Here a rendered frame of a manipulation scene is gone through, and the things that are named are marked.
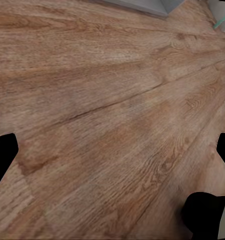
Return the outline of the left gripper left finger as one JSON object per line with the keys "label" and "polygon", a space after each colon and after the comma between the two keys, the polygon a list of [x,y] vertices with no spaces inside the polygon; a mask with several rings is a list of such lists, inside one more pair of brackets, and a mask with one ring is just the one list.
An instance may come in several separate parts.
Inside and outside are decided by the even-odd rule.
{"label": "left gripper left finger", "polygon": [[19,151],[14,133],[0,136],[0,181]]}

